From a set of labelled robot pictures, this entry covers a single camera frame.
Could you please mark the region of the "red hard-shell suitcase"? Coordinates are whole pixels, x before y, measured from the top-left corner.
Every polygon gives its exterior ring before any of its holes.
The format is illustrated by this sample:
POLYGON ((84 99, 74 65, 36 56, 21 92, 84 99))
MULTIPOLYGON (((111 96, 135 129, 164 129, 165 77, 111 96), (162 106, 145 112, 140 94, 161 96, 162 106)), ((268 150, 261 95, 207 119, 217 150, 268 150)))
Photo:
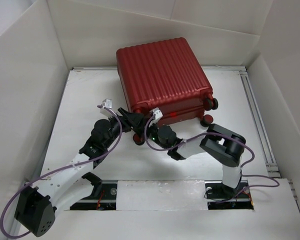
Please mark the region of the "red hard-shell suitcase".
POLYGON ((194 118, 203 127, 213 123, 207 112, 219 107, 218 100, 184 37, 120 48, 116 61, 129 112, 148 117, 159 108, 160 127, 194 118))

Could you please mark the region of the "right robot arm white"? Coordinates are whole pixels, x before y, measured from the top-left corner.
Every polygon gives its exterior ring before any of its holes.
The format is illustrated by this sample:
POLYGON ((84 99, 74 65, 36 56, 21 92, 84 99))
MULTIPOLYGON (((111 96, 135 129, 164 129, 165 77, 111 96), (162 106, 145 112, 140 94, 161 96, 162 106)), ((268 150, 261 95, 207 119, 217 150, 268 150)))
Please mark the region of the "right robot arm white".
POLYGON ((218 124, 211 124, 204 135, 187 140, 177 137, 169 125, 157 127, 153 124, 146 128, 146 136, 176 161, 185 160, 191 156, 208 153, 222 164, 222 182, 219 194, 223 198, 233 197, 239 192, 241 156, 244 152, 246 139, 218 124))

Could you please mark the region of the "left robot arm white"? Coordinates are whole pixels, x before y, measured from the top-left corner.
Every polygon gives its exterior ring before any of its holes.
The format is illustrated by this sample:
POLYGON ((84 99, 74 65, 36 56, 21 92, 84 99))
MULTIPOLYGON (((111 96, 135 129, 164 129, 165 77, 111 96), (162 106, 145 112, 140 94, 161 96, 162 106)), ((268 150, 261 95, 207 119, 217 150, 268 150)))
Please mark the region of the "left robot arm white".
POLYGON ((37 238, 48 232, 59 213, 85 197, 94 199, 101 194, 102 180, 92 171, 115 149, 123 133, 134 131, 138 137, 144 133, 142 113, 123 108, 118 113, 107 107, 101 110, 109 118, 94 124, 90 137, 69 164, 32 180, 17 194, 14 217, 37 238))

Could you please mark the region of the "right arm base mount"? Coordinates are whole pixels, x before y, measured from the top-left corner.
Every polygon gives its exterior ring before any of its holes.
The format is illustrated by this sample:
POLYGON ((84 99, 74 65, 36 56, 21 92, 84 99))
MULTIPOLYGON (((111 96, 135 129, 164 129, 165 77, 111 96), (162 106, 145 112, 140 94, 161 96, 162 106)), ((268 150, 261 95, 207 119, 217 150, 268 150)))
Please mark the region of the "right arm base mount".
POLYGON ((205 182, 204 198, 208 210, 254 210, 254 204, 247 181, 241 181, 236 188, 225 186, 221 181, 205 182))

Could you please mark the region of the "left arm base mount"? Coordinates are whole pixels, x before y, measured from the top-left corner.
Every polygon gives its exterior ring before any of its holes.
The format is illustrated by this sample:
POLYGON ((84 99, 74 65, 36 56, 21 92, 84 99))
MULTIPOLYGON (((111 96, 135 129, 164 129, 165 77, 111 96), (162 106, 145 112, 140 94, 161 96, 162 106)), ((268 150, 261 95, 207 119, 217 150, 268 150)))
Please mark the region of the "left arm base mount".
POLYGON ((91 195, 77 201, 71 211, 115 211, 117 209, 118 181, 106 180, 94 187, 91 195))

